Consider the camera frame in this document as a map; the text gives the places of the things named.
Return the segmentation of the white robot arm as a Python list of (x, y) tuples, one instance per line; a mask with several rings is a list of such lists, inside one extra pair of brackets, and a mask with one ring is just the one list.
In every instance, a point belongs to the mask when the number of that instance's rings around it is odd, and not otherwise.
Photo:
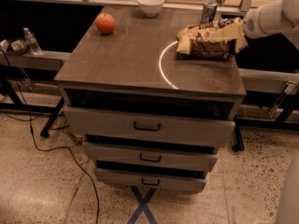
[(299, 26), (299, 0), (277, 0), (250, 9), (243, 19), (246, 37), (257, 39), (290, 32)]

